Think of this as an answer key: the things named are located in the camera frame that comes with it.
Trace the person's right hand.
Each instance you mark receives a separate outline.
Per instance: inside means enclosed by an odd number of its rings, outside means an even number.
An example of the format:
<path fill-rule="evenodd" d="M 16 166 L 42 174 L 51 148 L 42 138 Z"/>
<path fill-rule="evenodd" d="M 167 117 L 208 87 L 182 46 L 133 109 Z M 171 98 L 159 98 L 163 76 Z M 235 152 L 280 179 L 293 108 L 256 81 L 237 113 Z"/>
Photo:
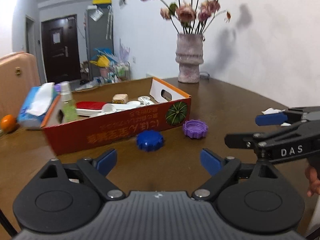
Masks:
<path fill-rule="evenodd" d="M 312 197 L 314 194 L 320 194 L 320 180 L 318 178 L 317 170 L 312 167 L 308 166 L 305 170 L 305 176 L 309 182 L 309 187 L 307 190 L 307 196 Z"/>

